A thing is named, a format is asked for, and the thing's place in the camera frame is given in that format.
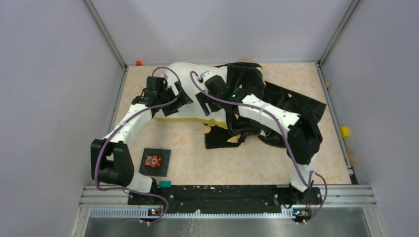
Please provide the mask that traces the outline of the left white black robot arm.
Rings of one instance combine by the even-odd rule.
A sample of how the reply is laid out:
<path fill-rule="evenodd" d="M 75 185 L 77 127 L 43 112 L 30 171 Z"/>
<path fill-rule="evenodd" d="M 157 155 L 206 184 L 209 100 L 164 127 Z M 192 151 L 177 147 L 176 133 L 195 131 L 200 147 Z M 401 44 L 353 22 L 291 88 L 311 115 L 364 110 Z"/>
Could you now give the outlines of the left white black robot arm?
<path fill-rule="evenodd" d="M 102 139 L 95 139 L 90 146 L 91 175 L 97 189 L 100 183 L 113 184 L 114 189 L 135 190 L 146 204 L 158 199 L 154 180 L 134 169 L 129 146 L 158 111 L 165 116 L 178 112 L 192 99 L 185 93 L 179 78 L 169 84 L 164 77 L 149 76 L 146 87 L 136 96 L 128 112 L 116 127 Z"/>

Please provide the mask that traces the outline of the white pillow yellow edge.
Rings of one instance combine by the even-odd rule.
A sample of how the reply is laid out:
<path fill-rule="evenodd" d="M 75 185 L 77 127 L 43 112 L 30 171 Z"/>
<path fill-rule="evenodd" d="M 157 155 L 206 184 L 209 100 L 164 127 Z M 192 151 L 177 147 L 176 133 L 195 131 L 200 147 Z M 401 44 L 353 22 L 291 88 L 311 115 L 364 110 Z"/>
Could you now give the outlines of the white pillow yellow edge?
<path fill-rule="evenodd" d="M 197 65 L 193 63 L 186 62 L 176 62 L 167 66 L 163 70 L 162 76 L 165 77 L 170 86 L 173 87 L 175 94 L 178 93 L 176 86 L 174 85 L 177 82 L 177 78 L 180 78 L 181 86 L 186 95 L 192 99 L 193 103 L 185 104 L 177 109 L 177 112 L 168 116 L 164 115 L 164 112 L 160 110 L 155 114 L 155 118 L 165 121 L 197 121 L 200 123 L 206 124 L 215 124 L 216 126 L 227 128 L 226 115 L 223 109 L 212 112 L 209 108 L 208 97 L 203 95 L 192 82 L 190 78 L 190 72 L 194 71 L 198 76 L 194 76 L 194 80 L 201 89 L 206 90 L 206 87 L 202 81 L 206 81 L 211 76 L 219 75 L 224 81 L 227 77 L 227 67 L 215 67 L 208 65 Z M 201 107 L 198 96 L 203 96 L 204 106 Z"/>

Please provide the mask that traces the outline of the black floral pillowcase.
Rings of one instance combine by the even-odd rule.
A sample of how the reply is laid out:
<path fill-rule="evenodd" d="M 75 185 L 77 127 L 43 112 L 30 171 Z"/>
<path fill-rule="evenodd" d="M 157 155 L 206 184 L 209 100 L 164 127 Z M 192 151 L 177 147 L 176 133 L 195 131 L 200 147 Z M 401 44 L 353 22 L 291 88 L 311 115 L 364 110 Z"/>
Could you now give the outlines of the black floral pillowcase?
<path fill-rule="evenodd" d="M 326 104 L 281 87 L 263 78 L 257 63 L 217 65 L 226 70 L 226 82 L 211 79 L 208 93 L 223 102 L 207 99 L 210 108 L 225 109 L 228 134 L 239 143 L 255 135 L 267 145 L 292 152 L 316 152 L 323 142 L 318 123 Z"/>

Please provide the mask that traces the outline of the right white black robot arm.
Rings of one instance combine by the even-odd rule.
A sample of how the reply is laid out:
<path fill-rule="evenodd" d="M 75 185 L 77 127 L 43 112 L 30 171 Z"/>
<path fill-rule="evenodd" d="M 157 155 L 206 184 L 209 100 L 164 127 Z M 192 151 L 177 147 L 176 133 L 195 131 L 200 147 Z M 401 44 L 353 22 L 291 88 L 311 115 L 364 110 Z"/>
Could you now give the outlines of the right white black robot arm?
<path fill-rule="evenodd" d="M 304 203 L 310 196 L 309 188 L 312 186 L 312 175 L 315 172 L 310 169 L 309 164 L 297 163 L 288 139 L 289 132 L 296 130 L 296 123 L 301 119 L 301 116 L 266 103 L 253 94 L 245 95 L 240 102 L 219 99 L 205 92 L 197 84 L 198 78 L 199 76 L 195 71 L 190 72 L 193 85 L 205 96 L 218 102 L 221 106 L 231 105 L 232 109 L 237 109 L 240 116 L 257 121 L 281 134 L 294 166 L 290 198 L 295 203 Z"/>

